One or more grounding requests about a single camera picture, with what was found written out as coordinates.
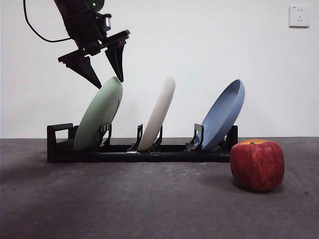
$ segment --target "dish rack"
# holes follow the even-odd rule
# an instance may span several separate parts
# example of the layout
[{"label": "dish rack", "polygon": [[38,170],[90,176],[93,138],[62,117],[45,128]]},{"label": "dish rack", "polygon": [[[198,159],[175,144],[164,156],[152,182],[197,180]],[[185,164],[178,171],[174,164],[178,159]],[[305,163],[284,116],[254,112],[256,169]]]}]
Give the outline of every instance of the dish rack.
[{"label": "dish rack", "polygon": [[[139,152],[138,146],[143,135],[143,124],[137,128],[136,142],[133,144],[111,144],[112,125],[105,124],[99,128],[98,143],[85,151],[74,151],[73,140],[78,125],[72,123],[47,126],[47,162],[229,162],[230,150],[238,142],[238,127],[233,125],[223,139],[212,151],[203,151],[204,126],[194,125],[194,136],[185,144],[162,144],[163,127],[152,147],[145,152]],[[68,139],[57,142],[56,132],[68,130]],[[200,142],[195,144],[196,137]]]}]

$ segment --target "wall socket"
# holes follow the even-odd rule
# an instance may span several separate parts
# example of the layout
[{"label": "wall socket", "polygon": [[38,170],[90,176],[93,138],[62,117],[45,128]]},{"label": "wall socket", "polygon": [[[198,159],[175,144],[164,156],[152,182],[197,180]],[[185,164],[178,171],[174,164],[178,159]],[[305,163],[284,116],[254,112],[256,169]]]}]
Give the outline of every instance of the wall socket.
[{"label": "wall socket", "polygon": [[310,11],[308,6],[292,5],[290,6],[289,26],[291,27],[309,27]]}]

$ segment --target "concrete floor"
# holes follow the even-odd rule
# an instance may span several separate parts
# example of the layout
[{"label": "concrete floor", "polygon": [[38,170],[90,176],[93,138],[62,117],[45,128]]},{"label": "concrete floor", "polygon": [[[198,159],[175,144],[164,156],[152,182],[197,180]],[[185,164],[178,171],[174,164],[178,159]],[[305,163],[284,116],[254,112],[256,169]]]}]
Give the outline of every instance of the concrete floor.
[{"label": "concrete floor", "polygon": [[228,163],[46,163],[1,140],[1,239],[318,239],[319,137],[271,138],[285,178],[242,189]]}]

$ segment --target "robotic arm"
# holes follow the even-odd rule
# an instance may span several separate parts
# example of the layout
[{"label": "robotic arm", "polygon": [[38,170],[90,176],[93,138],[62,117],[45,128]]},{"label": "robotic arm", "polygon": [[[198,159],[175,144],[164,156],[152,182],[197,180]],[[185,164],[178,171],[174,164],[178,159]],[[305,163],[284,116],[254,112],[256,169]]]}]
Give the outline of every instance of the robotic arm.
[{"label": "robotic arm", "polygon": [[90,62],[90,57],[107,48],[105,54],[112,65],[117,77],[123,82],[122,55],[126,39],[129,38],[128,30],[122,31],[111,37],[107,37],[107,31],[111,29],[110,14],[98,13],[105,0],[54,0],[59,9],[68,35],[78,46],[78,50],[58,58],[66,67],[77,72],[97,88],[101,83],[96,76]]}]

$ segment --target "red apple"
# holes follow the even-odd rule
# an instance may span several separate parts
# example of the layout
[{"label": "red apple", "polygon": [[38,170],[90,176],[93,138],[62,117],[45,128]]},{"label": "red apple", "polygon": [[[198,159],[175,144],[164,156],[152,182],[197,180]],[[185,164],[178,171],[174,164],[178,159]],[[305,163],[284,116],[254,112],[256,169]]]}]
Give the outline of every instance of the red apple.
[{"label": "red apple", "polygon": [[230,168],[234,178],[253,191],[269,191],[284,179],[284,154],[272,141],[250,139],[231,148]]}]

